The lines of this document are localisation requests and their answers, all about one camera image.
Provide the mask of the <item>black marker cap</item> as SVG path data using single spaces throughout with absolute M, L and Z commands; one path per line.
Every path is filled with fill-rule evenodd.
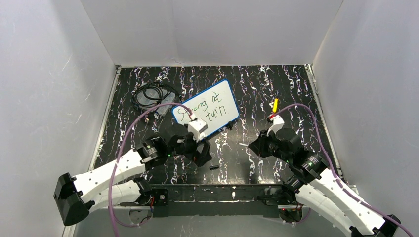
M 218 165 L 210 166 L 209 169 L 210 170 L 217 170 L 217 169 L 219 169 L 219 166 Z

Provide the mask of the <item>blue framed whiteboard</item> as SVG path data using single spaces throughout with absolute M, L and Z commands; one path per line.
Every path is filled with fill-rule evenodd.
M 232 85 L 227 79 L 208 87 L 182 104 L 191 109 L 197 118 L 207 123 L 206 137 L 240 116 Z

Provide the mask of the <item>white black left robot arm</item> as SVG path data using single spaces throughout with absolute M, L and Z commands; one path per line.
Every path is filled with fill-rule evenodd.
M 202 167 L 212 159 L 210 143 L 206 139 L 196 141 L 192 133 L 174 135 L 169 140 L 151 136 L 99 168 L 74 176 L 62 174 L 57 179 L 53 198 L 63 224 L 77 224 L 90 213 L 112 204 L 147 204 L 154 197 L 151 187 L 141 178 L 130 181 L 127 178 L 163 165 L 173 156 L 184 156 Z

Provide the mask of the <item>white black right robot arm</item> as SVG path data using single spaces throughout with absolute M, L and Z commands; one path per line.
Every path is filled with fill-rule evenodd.
M 248 145 L 259 157 L 274 156 L 285 161 L 293 176 L 283 184 L 283 193 L 314 210 L 347 237 L 392 237 L 399 220 L 378 214 L 338 177 L 318 154 L 305 149 L 290 128 L 263 130 Z

